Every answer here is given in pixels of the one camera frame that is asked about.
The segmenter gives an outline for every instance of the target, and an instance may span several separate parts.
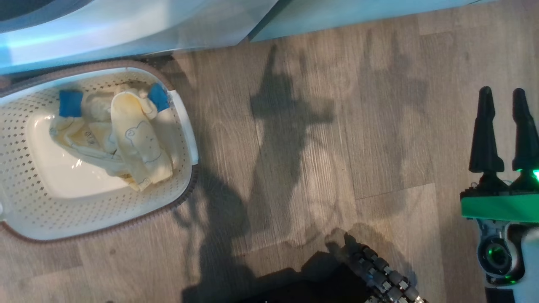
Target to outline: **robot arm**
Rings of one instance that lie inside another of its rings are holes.
[[[483,173],[479,184],[461,192],[462,216],[477,222],[479,264],[485,273],[489,303],[535,302],[539,281],[539,138],[524,90],[513,93],[517,125],[511,184],[496,173],[504,170],[494,139],[492,90],[479,92],[469,170]]]

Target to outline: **blue tag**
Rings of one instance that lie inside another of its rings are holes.
[[[159,84],[153,84],[150,92],[148,93],[148,99],[150,99],[157,107],[157,111],[164,111],[169,108],[167,93],[161,88]]]
[[[60,91],[60,117],[80,117],[82,92]]]

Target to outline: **camera lens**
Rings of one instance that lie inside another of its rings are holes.
[[[490,266],[502,269],[509,265],[509,253],[502,245],[492,243],[486,247],[487,262]]]

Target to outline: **basket handle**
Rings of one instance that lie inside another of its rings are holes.
[[[185,136],[185,140],[187,142],[187,146],[189,149],[189,157],[191,158],[191,165],[197,165],[198,164],[197,142],[195,140],[195,134],[193,132],[191,121],[189,121],[189,116],[187,116],[187,111],[185,110],[185,106],[183,105],[182,98],[180,98],[176,90],[168,91],[168,93],[172,98],[172,103],[174,104],[174,107],[176,107],[176,112],[178,113],[179,121],[182,124],[183,134]]]

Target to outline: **white fabric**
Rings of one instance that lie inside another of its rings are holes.
[[[99,102],[97,107],[96,103],[90,105],[89,115],[55,117],[49,133],[70,154],[106,169],[109,175],[121,177],[133,189],[142,191],[172,176],[172,165],[150,123],[158,115],[157,108],[139,94],[147,96],[121,86],[110,106],[99,97],[94,100]],[[85,95],[84,102],[92,100]]]

